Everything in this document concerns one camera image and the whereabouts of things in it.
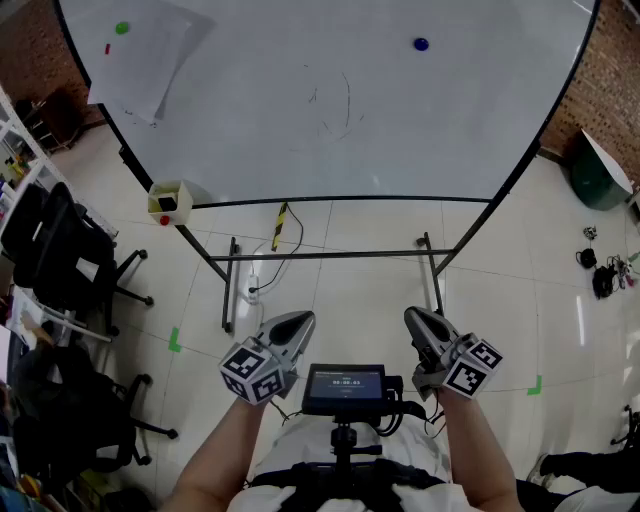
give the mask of person's left arm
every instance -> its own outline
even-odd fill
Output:
[[[242,490],[266,402],[238,398],[191,458],[162,512],[223,512]]]

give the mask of person's right arm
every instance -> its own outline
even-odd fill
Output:
[[[447,388],[438,390],[438,399],[447,420],[453,481],[469,504],[485,512],[522,512],[511,465],[478,403]]]

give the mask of black metal frame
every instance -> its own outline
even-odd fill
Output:
[[[471,225],[471,227],[467,230],[467,232],[462,236],[462,238],[458,241],[458,243],[452,249],[432,249],[431,243],[429,241],[429,236],[427,233],[424,233],[423,238],[419,238],[416,243],[418,247],[424,245],[426,249],[417,249],[413,251],[367,251],[367,252],[337,252],[337,253],[295,253],[295,254],[261,254],[261,255],[241,255],[239,253],[239,246],[235,243],[235,237],[231,238],[231,244],[229,247],[229,255],[228,256],[211,256],[207,253],[206,249],[202,247],[202,245],[196,240],[196,238],[191,234],[191,232],[187,229],[186,226],[176,226],[176,229],[180,232],[180,234],[187,240],[187,242],[200,254],[200,256],[207,262],[207,264],[220,276],[220,278],[225,282],[225,290],[224,290],[224,305],[222,311],[222,327],[223,329],[230,333],[232,332],[233,325],[228,320],[229,314],[229,296],[230,296],[230,287],[231,287],[231,278],[233,271],[233,262],[234,261],[257,261],[257,260],[293,260],[293,259],[331,259],[331,258],[380,258],[380,257],[398,257],[398,256],[428,256],[429,264],[431,266],[432,277],[434,281],[434,287],[436,292],[436,300],[438,305],[438,311],[443,313],[442,306],[442,298],[440,294],[440,287],[438,284],[438,275],[451,263],[453,258],[460,253],[460,251],[469,243],[471,238],[480,230],[480,228],[484,225],[484,223],[489,219],[489,217],[493,214],[493,212],[498,208],[500,203],[504,200],[504,198],[509,194],[513,186],[516,184],[520,176],[527,169],[533,158],[536,156],[538,150],[540,149],[539,139],[542,135],[542,132],[545,130],[549,121],[553,114],[558,109],[562,98],[564,97],[573,77],[575,75],[576,69],[582,60],[582,56],[584,55],[584,51],[589,42],[589,38],[591,33],[593,32],[593,28],[595,26],[596,19],[598,17],[598,12],[600,10],[601,0],[595,0],[593,11],[591,13],[591,19],[589,20],[589,24],[587,26],[587,30],[585,32],[584,39],[582,41],[582,45],[576,55],[576,58],[573,62],[573,66],[569,72],[567,80],[565,81],[556,101],[553,104],[553,107],[549,111],[549,114],[545,118],[544,122],[540,126],[538,133],[535,138],[525,151],[524,155],[513,169],[505,183],[500,187],[500,190],[496,193],[496,195],[492,199],[481,199],[481,198],[464,198],[464,197],[439,197],[439,196],[391,196],[391,195],[379,195],[379,196],[321,196],[321,197],[294,197],[294,198],[271,198],[271,199],[257,199],[250,201],[230,201],[225,203],[210,203],[210,204],[199,204],[194,205],[193,209],[201,209],[201,208],[217,208],[222,206],[234,206],[234,205],[247,205],[247,204],[261,204],[261,203],[280,203],[280,202],[301,202],[301,201],[345,201],[345,200],[367,200],[367,199],[394,199],[394,200],[421,200],[421,201],[462,201],[462,202],[470,202],[470,203],[487,203],[487,207],[482,211],[480,216],[476,219],[476,221]],[[71,34],[69,33],[69,28],[67,27],[67,23],[64,18],[64,14],[62,12],[62,8],[60,6],[60,0],[54,1],[54,7],[56,11],[56,16],[58,17],[58,21],[60,22],[60,27],[62,29],[62,33],[64,39],[69,47],[71,54],[80,70],[84,81],[87,84],[87,87],[91,84],[91,79],[87,74],[86,69],[78,55],[76,47],[73,43],[73,39],[71,38]],[[105,120],[109,123],[109,126],[113,130],[114,135],[118,138],[120,143],[122,144],[122,149],[120,150],[120,156],[122,157],[123,162],[129,167],[133,175],[140,182],[140,184],[145,188],[148,192],[153,185],[153,180],[147,174],[146,170],[140,164],[139,160],[134,155],[133,151],[127,144],[127,141],[120,133],[120,130],[116,126],[115,122],[109,115],[109,112],[105,108],[103,104],[99,105],[100,111],[104,115]],[[445,259],[438,265],[435,265],[434,256],[445,255]],[[227,262],[227,271],[225,272],[218,265],[218,261],[226,261]]]

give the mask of green tape mark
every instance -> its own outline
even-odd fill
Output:
[[[538,375],[538,381],[535,388],[529,388],[527,395],[539,395],[542,391],[542,375]]]
[[[172,352],[180,352],[182,347],[178,345],[178,334],[180,333],[180,329],[177,327],[173,328],[171,331],[171,338],[169,338],[169,350]]]

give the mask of shoe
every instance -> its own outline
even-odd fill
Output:
[[[533,466],[533,469],[529,472],[529,476],[527,476],[527,482],[539,485],[540,487],[544,487],[545,489],[551,487],[551,484],[556,479],[556,475],[554,475],[553,473],[549,473],[548,475],[540,474],[542,463],[548,455],[548,453],[543,453],[542,455],[540,455],[540,457],[538,457],[538,460]]]

